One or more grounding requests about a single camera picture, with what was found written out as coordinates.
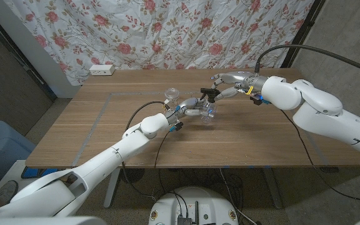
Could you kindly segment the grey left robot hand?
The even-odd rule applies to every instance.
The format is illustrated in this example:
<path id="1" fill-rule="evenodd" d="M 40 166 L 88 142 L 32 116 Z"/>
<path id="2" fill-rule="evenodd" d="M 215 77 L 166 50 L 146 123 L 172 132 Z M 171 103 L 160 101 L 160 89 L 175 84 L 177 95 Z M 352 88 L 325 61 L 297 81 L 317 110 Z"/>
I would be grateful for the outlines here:
<path id="1" fill-rule="evenodd" d="M 197 116 L 200 117 L 203 123 L 210 123 L 215 118 L 216 109 L 216 105 L 210 103 L 207 99 L 191 97 L 176 107 L 169 109 L 165 113 L 165 117 L 169 125 L 175 124 L 186 116 Z"/>

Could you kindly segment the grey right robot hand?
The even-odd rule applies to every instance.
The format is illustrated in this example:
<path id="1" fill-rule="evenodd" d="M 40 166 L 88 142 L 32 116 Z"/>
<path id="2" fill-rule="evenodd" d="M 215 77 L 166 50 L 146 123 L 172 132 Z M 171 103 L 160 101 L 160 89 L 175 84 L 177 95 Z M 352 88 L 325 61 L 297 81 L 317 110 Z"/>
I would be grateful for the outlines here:
<path id="1" fill-rule="evenodd" d="M 240 92 L 248 96 L 259 94 L 268 77 L 252 72 L 236 71 L 215 74 L 212 79 L 214 79 L 211 86 L 212 89 L 216 89 L 220 84 L 230 84 L 232 86 L 221 91 L 214 98 L 215 101 L 218 101 L 223 98 L 232 98 Z"/>

